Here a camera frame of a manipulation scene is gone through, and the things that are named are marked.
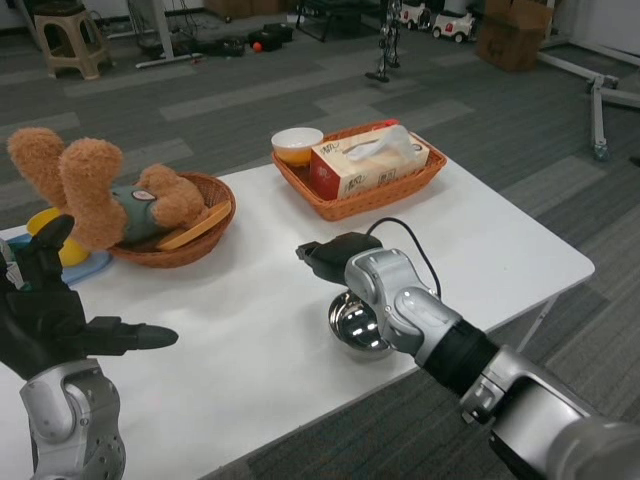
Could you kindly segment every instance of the black object on floor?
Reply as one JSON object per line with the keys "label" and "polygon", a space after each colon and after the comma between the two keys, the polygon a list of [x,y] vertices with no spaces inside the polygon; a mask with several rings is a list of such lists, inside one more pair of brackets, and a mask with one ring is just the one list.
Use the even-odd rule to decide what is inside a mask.
{"label": "black object on floor", "polygon": [[254,43],[262,45],[262,50],[265,52],[272,52],[282,48],[282,38],[277,33],[263,32],[257,30],[247,35],[249,45],[253,46]]}
{"label": "black object on floor", "polygon": [[267,23],[264,27],[262,27],[262,31],[280,35],[280,38],[285,43],[293,41],[293,28],[285,23]]}
{"label": "black object on floor", "polygon": [[212,42],[198,42],[195,51],[215,57],[241,57],[245,52],[245,42],[244,37],[223,37]]}

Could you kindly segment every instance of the gray carpet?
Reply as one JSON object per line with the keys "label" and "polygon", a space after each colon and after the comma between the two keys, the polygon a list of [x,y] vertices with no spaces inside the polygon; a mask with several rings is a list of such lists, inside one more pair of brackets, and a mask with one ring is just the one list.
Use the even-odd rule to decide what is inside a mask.
{"label": "gray carpet", "polygon": [[[231,28],[197,20],[214,36]],[[640,169],[627,160],[640,153],[640,113],[605,107],[612,161],[596,164],[582,80],[544,65],[507,74],[472,45],[409,33],[394,80],[371,84],[362,73],[376,43],[296,34],[278,52],[137,71],[135,43],[118,40],[117,66],[84,82],[75,72],[47,79],[27,37],[0,37],[0,141],[24,125],[68,141],[106,138],[127,154],[120,181],[129,182],[155,162],[213,174],[265,164],[272,132],[292,125],[328,131],[398,118],[593,260],[595,277],[560,298],[525,353],[603,413],[640,422]],[[629,66],[556,53],[637,86]],[[0,152],[0,228],[43,207]],[[492,335],[517,344],[535,315]],[[487,446],[488,427],[464,424],[456,405],[417,372],[211,478],[511,478]]]}

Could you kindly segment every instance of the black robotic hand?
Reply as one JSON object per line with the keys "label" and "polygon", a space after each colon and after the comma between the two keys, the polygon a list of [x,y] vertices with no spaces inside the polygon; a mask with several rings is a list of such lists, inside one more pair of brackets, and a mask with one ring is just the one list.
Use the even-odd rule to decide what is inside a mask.
{"label": "black robotic hand", "polygon": [[26,284],[22,290],[6,278],[0,256],[0,362],[25,380],[87,355],[123,355],[178,340],[173,330],[127,325],[119,317],[96,317],[87,324],[80,296],[62,281],[58,256],[73,224],[62,215],[16,252]]}
{"label": "black robotic hand", "polygon": [[300,260],[313,269],[313,273],[323,280],[347,285],[344,269],[355,255],[382,248],[382,242],[369,234],[349,232],[327,243],[311,242],[296,249]]}

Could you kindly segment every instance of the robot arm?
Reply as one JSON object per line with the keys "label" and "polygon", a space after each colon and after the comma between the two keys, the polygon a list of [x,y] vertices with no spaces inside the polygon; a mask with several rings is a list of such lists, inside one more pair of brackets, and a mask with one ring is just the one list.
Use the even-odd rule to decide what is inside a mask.
{"label": "robot arm", "polygon": [[0,256],[0,362],[27,380],[34,480],[119,480],[125,450],[118,432],[120,397],[87,355],[172,345],[172,330],[127,325],[118,317],[87,323],[77,292],[62,281],[58,251],[73,228],[63,215],[16,252],[28,288],[7,280]]}
{"label": "robot arm", "polygon": [[[345,251],[359,251],[341,263],[342,257],[332,255],[338,245],[342,257]],[[349,233],[323,245],[303,245],[298,256],[314,272],[322,271],[321,278],[347,285],[366,302],[382,339],[455,392],[464,411],[480,423],[495,419],[491,447],[518,478],[602,478],[578,476],[584,475],[578,467],[603,448],[580,435],[585,428],[594,432],[599,425],[605,431],[611,425],[549,372],[507,346],[494,345],[444,305],[404,253],[382,248],[370,235]],[[624,441],[616,436],[621,443],[611,458],[626,459],[635,474],[628,478],[640,478],[640,462],[630,454],[634,447],[640,450],[640,430],[626,427],[619,430]]]}

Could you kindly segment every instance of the blue plate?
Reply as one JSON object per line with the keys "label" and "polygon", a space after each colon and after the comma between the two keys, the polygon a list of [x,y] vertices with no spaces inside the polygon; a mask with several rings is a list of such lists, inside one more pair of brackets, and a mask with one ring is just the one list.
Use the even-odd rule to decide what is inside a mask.
{"label": "blue plate", "polygon": [[[31,241],[31,235],[25,233],[8,241],[9,245],[26,245]],[[95,275],[111,263],[112,256],[108,252],[92,252],[80,265],[66,267],[62,271],[62,281],[67,285],[74,285],[85,278]]]}

